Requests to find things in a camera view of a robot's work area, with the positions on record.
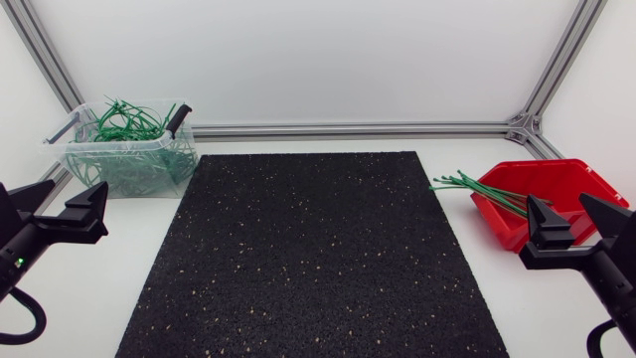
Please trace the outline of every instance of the red plastic tray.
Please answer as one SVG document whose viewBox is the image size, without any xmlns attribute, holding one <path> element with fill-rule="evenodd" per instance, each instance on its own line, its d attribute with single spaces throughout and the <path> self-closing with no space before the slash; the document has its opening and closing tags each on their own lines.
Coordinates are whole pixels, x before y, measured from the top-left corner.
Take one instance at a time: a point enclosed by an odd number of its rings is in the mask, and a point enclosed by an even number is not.
<svg viewBox="0 0 636 358">
<path fill-rule="evenodd" d="M 553 210 L 571 224 L 575 245 L 580 245 L 596 231 L 578 202 L 580 193 L 629 207 L 629 203 L 603 178 L 578 159 L 503 162 L 479 181 L 503 190 L 552 200 Z M 504 249 L 518 253 L 529 239 L 528 221 L 482 196 L 473 193 L 471 198 Z"/>
</svg>

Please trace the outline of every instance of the black cable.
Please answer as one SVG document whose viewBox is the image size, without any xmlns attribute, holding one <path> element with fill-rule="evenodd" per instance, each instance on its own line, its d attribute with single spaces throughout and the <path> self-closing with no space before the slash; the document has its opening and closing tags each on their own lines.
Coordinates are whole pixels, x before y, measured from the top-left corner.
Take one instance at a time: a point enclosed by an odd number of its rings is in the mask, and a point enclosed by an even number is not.
<svg viewBox="0 0 636 358">
<path fill-rule="evenodd" d="M 20 288 L 13 287 L 9 294 L 33 313 L 36 319 L 36 326 L 33 327 L 31 332 L 23 334 L 0 333 L 0 344 L 17 345 L 33 342 L 44 332 L 44 328 L 47 326 L 47 315 L 44 313 L 40 303 Z"/>
<path fill-rule="evenodd" d="M 603 333 L 616 327 L 616 323 L 612 319 L 605 323 L 599 324 L 596 328 L 592 329 L 587 336 L 587 354 L 589 358 L 603 358 L 603 353 L 600 351 L 600 339 Z"/>
</svg>

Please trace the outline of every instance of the black handle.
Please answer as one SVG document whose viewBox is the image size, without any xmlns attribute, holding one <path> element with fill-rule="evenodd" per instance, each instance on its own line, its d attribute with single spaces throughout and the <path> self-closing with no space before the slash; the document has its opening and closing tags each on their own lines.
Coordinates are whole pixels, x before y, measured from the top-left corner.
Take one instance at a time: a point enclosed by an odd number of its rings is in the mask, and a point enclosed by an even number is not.
<svg viewBox="0 0 636 358">
<path fill-rule="evenodd" d="M 177 109 L 175 115 L 172 116 L 172 119 L 170 119 L 168 125 L 166 125 L 166 130 L 170 130 L 170 132 L 172 133 L 172 139 L 175 138 L 177 129 L 179 129 L 179 126 L 181 125 L 181 123 L 183 123 L 183 120 L 186 119 L 186 115 L 188 115 L 188 113 L 191 111 L 192 109 L 190 107 L 185 104 L 181 104 L 179 109 Z"/>
</svg>

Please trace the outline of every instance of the aluminum frame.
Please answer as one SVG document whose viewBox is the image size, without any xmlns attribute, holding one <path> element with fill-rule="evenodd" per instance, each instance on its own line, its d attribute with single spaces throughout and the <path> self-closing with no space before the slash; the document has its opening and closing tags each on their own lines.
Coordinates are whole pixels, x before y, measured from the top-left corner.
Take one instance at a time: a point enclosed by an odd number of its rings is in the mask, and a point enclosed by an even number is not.
<svg viewBox="0 0 636 358">
<path fill-rule="evenodd" d="M 351 123 L 297 125 L 194 125 L 195 140 L 328 140 L 373 138 L 506 138 L 537 159 L 563 158 L 543 136 L 543 114 L 591 32 L 607 0 L 579 0 L 558 45 L 526 105 L 508 120 L 492 122 Z M 80 91 L 29 0 L 0 0 L 25 46 L 52 90 L 71 111 L 83 103 Z M 60 164 L 42 179 L 54 179 L 60 188 L 71 175 Z"/>
</svg>

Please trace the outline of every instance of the bundle of green zip ties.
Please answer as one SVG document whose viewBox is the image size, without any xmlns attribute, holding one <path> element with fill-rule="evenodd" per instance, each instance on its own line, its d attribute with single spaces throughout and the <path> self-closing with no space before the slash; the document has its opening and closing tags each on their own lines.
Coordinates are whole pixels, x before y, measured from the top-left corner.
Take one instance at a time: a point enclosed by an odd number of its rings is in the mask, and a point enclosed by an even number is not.
<svg viewBox="0 0 636 358">
<path fill-rule="evenodd" d="M 147 141 L 160 138 L 166 130 L 177 105 L 174 103 L 165 116 L 156 110 L 131 104 L 125 100 L 110 99 L 109 109 L 96 115 L 92 121 L 80 125 L 76 131 L 77 143 Z M 196 168 L 195 149 L 181 133 L 175 140 L 156 150 L 118 150 L 86 152 L 81 155 L 67 153 L 68 167 L 86 186 L 100 181 L 108 182 L 110 197 L 138 197 L 171 190 L 190 178 Z"/>
<path fill-rule="evenodd" d="M 444 187 L 430 187 L 430 190 L 441 189 L 470 189 L 478 195 L 488 199 L 500 208 L 511 212 L 519 217 L 528 218 L 528 207 L 526 206 L 527 196 L 519 193 L 513 193 L 499 188 L 484 185 L 468 175 L 457 170 L 460 178 L 453 176 L 442 176 L 441 180 L 433 178 L 434 182 L 446 184 Z M 540 199 L 544 203 L 551 205 L 550 200 Z"/>
</svg>

